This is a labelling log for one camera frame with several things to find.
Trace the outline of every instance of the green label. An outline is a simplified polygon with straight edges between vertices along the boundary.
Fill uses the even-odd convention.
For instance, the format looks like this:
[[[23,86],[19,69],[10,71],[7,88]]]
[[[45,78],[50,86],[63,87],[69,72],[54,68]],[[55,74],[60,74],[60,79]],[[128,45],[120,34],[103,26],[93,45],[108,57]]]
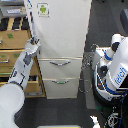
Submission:
[[[10,69],[10,70],[11,70],[11,69],[13,69],[13,67],[10,67],[10,68],[8,68],[8,69]]]
[[[5,58],[6,56],[5,55],[1,55],[1,58]]]
[[[41,6],[40,11],[41,11],[42,13],[45,13],[46,8],[45,8],[45,6],[44,6],[44,5],[42,5],[42,6]]]
[[[7,36],[8,36],[9,39],[13,39],[14,38],[12,33],[8,33]]]
[[[65,82],[58,82],[58,84],[65,84]]]
[[[14,55],[14,58],[18,58],[19,57],[19,53],[17,53],[17,54],[13,54]]]

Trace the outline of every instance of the cabinet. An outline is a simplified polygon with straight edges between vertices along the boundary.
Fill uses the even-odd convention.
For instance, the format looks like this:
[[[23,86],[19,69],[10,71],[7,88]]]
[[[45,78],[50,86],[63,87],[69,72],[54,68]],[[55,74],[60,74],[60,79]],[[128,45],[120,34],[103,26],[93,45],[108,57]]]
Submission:
[[[91,0],[24,0],[41,42],[37,56],[48,99],[76,98]]]
[[[26,41],[31,38],[30,30],[21,30],[22,21],[23,18],[20,20],[19,30],[12,31],[14,18],[9,18],[7,30],[0,31],[0,86],[7,83],[17,58],[24,51]],[[25,96],[45,97],[37,58],[33,61]]]

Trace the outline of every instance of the cable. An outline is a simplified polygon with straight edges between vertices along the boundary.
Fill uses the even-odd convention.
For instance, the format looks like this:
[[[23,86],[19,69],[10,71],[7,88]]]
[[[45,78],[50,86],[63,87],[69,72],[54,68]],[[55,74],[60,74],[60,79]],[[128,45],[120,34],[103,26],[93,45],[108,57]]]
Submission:
[[[103,106],[102,106],[102,111],[101,111],[102,116],[107,120],[107,119],[108,119],[108,114],[109,114],[109,113],[112,113],[112,112],[110,112],[110,111],[112,111],[113,109],[112,109],[112,108],[109,108],[109,107],[107,108],[107,107],[103,107]]]
[[[84,70],[92,65],[92,58],[93,56],[84,53],[81,70]]]
[[[127,93],[128,93],[128,91],[125,92],[124,97],[123,97],[123,99],[121,101],[121,117],[120,117],[120,122],[119,122],[118,128],[120,128],[120,125],[121,125],[121,121],[122,121],[122,107],[123,107],[124,98],[127,95]]]
[[[93,46],[96,46],[96,48],[99,48],[99,45],[97,45],[97,44],[92,44],[92,46],[91,46],[92,52],[94,52],[94,51],[93,51]]]
[[[112,114],[108,117],[107,121],[105,122],[104,128],[106,128],[106,126],[114,128],[114,126],[118,123],[118,113],[115,113],[115,109],[116,107],[114,106]]]
[[[90,92],[91,89],[92,89],[92,83],[91,83],[91,81],[89,81],[89,80],[84,80],[84,81],[90,83],[90,88],[89,88],[89,90],[87,90],[87,91],[82,91],[81,88],[80,88],[80,86],[79,86],[78,88],[79,88],[79,91],[80,91],[80,92],[82,92],[82,93],[88,93],[88,92]]]

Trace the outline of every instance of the robot body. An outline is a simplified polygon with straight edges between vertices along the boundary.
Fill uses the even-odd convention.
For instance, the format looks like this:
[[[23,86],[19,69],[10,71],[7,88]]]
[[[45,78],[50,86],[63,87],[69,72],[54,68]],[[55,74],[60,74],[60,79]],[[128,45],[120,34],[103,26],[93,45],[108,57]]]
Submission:
[[[14,115],[24,104],[24,92],[21,87],[7,83],[0,88],[0,128],[18,128]]]
[[[100,49],[99,60],[93,60],[94,92],[103,102],[114,104],[123,97],[128,89],[128,38],[115,34],[111,47]]]

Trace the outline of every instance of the white cabinet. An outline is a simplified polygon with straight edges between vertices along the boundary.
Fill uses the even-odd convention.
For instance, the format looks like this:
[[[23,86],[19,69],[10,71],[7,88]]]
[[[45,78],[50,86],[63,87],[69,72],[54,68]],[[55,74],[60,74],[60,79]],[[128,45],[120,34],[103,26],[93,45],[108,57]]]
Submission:
[[[77,97],[91,0],[24,0],[24,3],[30,28],[32,11],[41,42],[38,60],[47,98]],[[48,81],[69,78],[71,82],[59,88]]]

